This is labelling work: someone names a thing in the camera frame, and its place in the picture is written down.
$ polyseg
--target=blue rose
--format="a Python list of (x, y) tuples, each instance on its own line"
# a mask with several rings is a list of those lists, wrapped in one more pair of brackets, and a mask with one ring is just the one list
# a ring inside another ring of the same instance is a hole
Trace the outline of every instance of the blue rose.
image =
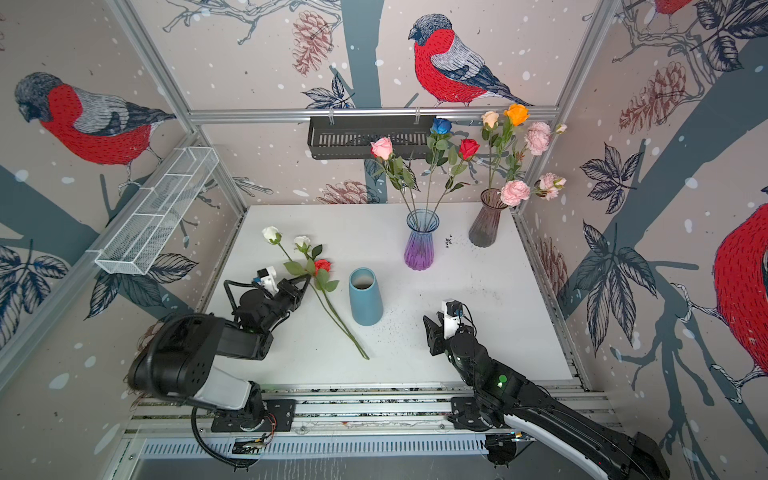
[(432, 132), (436, 134), (447, 134), (451, 131), (451, 122), (444, 118), (436, 118), (432, 122)]

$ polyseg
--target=table surface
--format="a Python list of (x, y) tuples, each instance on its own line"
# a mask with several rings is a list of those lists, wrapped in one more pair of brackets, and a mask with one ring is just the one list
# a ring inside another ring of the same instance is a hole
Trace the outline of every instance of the table surface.
[[(278, 280), (290, 277), (279, 247), (261, 230), (275, 226), (291, 257), (293, 238), (307, 235), (323, 244), (322, 258), (332, 264), (329, 294), (339, 315), (370, 356), (355, 346), (323, 311), (311, 290), (299, 309), (277, 327), (269, 354), (260, 362), (217, 356), (214, 365), (262, 386), (284, 388), (434, 387), (461, 383), (444, 356), (432, 357), (422, 317), (437, 320), (441, 300), (456, 299), (472, 311), (478, 341), (488, 354), (533, 381), (570, 379), (557, 335), (539, 292), (513, 219), (502, 214), (496, 243), (478, 248), (467, 238), (480, 204), (443, 204), (434, 233), (435, 262), (422, 272), (410, 270), (402, 256), (410, 230), (406, 206), (265, 205), (248, 210), (208, 312), (231, 319), (223, 281), (249, 283), (257, 271), (273, 265)], [(376, 273), (384, 316), (360, 326), (349, 307), (349, 275), (366, 266)], [(246, 289), (233, 287), (235, 299)]]

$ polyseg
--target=bullfinch illustration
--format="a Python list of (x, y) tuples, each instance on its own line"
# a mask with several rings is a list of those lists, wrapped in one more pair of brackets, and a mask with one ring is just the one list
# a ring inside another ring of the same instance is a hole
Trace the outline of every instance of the bullfinch illustration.
[(22, 117), (27, 122), (38, 119), (73, 154), (94, 164), (125, 165), (128, 179), (119, 190), (138, 185), (131, 180), (131, 162), (152, 151), (149, 139), (159, 124), (176, 118), (114, 95), (93, 94), (43, 72), (24, 77), (15, 96)]
[[(762, 192), (768, 194), (768, 187)], [(741, 380), (735, 380), (719, 365), (710, 368), (722, 373), (736, 390), (729, 399), (741, 403), (745, 383), (768, 376), (768, 204), (763, 204), (744, 223), (729, 233), (720, 244), (713, 268), (717, 307), (706, 308), (690, 301), (685, 286), (673, 283), (683, 291), (691, 309), (714, 316), (730, 329), (733, 337), (750, 354), (755, 366)]]
[(416, 77), (437, 98), (435, 106), (446, 101), (469, 105), (485, 97), (531, 105), (515, 97), (485, 66), (485, 60), (464, 45), (445, 15), (432, 13), (416, 20), (408, 39), (415, 41)]

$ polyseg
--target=vase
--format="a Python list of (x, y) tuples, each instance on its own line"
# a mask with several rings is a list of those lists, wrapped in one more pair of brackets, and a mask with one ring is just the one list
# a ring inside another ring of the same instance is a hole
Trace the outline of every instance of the vase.
[(375, 325), (382, 319), (384, 305), (379, 282), (370, 268), (361, 267), (349, 275), (349, 306), (352, 318), (359, 325)]
[(440, 218), (432, 210), (419, 208), (408, 214), (406, 223), (411, 229), (411, 237), (403, 259), (414, 270), (426, 270), (435, 260), (432, 232), (440, 225)]
[(489, 188), (480, 194), (482, 209), (469, 229), (469, 241), (477, 247), (490, 247), (496, 241), (498, 219), (507, 205), (502, 202), (502, 191)]

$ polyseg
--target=purple glass vase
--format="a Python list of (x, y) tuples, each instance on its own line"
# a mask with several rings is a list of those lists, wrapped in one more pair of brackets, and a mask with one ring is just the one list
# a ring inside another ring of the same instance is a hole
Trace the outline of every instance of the purple glass vase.
[(482, 209), (469, 229), (469, 241), (478, 247), (490, 247), (496, 241), (498, 220), (507, 205), (502, 203), (502, 191), (489, 188), (480, 194)]
[(408, 239), (403, 259), (406, 265), (414, 270), (426, 270), (435, 261), (432, 232), (440, 225), (440, 218), (432, 210), (419, 208), (408, 214), (406, 223), (411, 229), (411, 237)]

